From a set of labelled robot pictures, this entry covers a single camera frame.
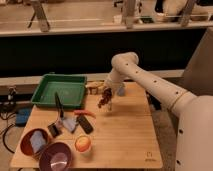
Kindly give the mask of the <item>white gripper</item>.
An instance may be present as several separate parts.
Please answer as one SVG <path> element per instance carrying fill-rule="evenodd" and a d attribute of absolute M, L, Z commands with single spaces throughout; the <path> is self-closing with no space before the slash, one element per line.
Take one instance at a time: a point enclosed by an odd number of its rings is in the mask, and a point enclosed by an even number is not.
<path fill-rule="evenodd" d="M 113 80 L 110 75 L 108 75 L 104 81 L 104 85 L 106 88 L 110 88 L 112 91 L 112 94 L 115 95 L 118 93 L 120 87 L 121 87 L 121 82 Z M 112 100 L 109 100 L 107 103 L 107 110 L 112 111 Z"/>

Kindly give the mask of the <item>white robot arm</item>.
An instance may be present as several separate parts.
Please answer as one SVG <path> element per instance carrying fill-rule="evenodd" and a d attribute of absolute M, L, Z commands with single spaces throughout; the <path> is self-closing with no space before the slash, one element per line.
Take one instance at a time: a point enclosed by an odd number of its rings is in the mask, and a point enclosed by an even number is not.
<path fill-rule="evenodd" d="M 138 63 L 135 52 L 113 56 L 106 86 L 117 92 L 128 77 L 179 118 L 175 171 L 213 171 L 213 96 L 197 96 Z"/>

